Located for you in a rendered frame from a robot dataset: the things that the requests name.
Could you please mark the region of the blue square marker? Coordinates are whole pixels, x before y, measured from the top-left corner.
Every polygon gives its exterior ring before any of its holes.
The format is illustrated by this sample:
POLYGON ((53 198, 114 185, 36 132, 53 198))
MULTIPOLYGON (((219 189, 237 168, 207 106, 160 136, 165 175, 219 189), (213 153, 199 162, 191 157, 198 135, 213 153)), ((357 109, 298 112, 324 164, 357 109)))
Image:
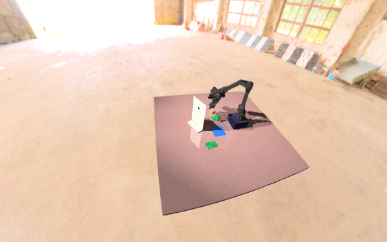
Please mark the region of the blue square marker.
POLYGON ((212 130, 212 132, 213 132, 215 137, 226 135, 225 132, 223 131, 223 127, 222 126, 213 127, 213 128, 211 128, 211 130, 212 130))

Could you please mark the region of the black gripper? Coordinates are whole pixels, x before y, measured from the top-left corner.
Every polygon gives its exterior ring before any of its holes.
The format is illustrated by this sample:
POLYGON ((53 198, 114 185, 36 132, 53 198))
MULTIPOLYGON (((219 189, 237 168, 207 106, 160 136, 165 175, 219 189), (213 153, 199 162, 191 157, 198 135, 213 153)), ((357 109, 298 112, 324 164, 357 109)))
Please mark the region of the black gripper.
POLYGON ((210 105, 209 109, 215 108, 216 104, 219 102, 220 99, 221 99, 220 96, 215 95, 212 99, 212 102, 210 102, 210 104, 209 104, 210 105))

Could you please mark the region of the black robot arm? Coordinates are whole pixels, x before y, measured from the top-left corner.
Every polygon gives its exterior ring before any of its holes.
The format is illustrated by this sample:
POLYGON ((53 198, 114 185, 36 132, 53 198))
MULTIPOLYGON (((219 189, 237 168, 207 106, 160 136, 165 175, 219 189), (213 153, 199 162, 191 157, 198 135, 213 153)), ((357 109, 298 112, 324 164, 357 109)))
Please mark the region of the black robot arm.
POLYGON ((253 88, 253 83, 251 81, 248 81, 248 80, 238 80, 237 82, 234 82, 233 84, 230 84, 229 86, 223 86, 222 88, 219 88, 217 89, 216 87, 213 87, 211 89, 211 94, 209 94, 208 98, 210 99, 213 99, 213 97, 217 94, 218 96, 220 96, 220 98, 224 98, 225 97, 225 93, 227 91, 229 91, 229 89, 232 89, 232 88, 235 88, 239 85, 242 85, 243 87, 245 87, 245 95, 243 97, 243 100, 242 100, 242 103, 239 104, 238 106, 238 115, 237 115, 237 119, 238 121, 245 121, 245 103, 247 101, 247 97, 251 91, 251 89, 253 88))

